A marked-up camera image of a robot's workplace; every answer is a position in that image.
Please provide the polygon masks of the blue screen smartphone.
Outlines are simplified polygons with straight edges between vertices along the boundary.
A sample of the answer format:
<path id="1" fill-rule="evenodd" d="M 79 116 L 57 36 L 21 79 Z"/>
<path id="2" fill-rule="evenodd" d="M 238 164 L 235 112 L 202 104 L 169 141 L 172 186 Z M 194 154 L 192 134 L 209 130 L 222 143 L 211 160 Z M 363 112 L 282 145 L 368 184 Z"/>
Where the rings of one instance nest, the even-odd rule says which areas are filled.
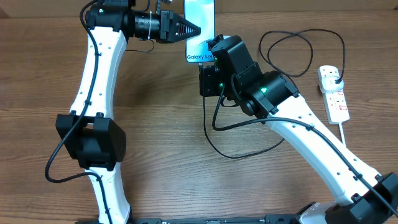
<path id="1" fill-rule="evenodd" d="M 185 42 L 188 63 L 213 62 L 207 40 L 215 37 L 215 0 L 184 0 L 185 19 L 200 28 L 200 33 Z"/>

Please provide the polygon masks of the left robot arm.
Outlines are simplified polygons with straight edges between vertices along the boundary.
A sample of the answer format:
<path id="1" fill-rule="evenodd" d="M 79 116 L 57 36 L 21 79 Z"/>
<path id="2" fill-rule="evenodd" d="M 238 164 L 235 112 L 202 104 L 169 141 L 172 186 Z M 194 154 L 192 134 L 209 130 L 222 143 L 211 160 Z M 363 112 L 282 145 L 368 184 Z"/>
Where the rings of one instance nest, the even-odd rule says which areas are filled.
<path id="1" fill-rule="evenodd" d="M 137 10 L 134 1 L 90 1 L 80 12 L 88 48 L 80 87 L 68 114 L 56 119 L 65 147 L 93 186 L 98 223 L 132 223 L 121 163 L 126 133 L 114 121 L 113 98 L 119 64 L 131 37 L 171 44 L 201 29 L 169 10 Z"/>

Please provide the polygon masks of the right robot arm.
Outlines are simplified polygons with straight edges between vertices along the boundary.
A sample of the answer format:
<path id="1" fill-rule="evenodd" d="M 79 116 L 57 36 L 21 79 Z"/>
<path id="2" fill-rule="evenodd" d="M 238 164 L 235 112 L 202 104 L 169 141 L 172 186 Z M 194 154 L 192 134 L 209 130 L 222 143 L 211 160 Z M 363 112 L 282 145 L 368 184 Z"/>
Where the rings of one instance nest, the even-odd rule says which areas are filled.
<path id="1" fill-rule="evenodd" d="M 310 203 L 291 223 L 384 223 L 397 215 L 397 175 L 380 174 L 355 156 L 313 113 L 292 82 L 262 72 L 237 36 L 207 41 L 215 58 L 200 69 L 203 97 L 234 101 L 250 123 L 268 125 L 311 165 L 334 200 Z"/>

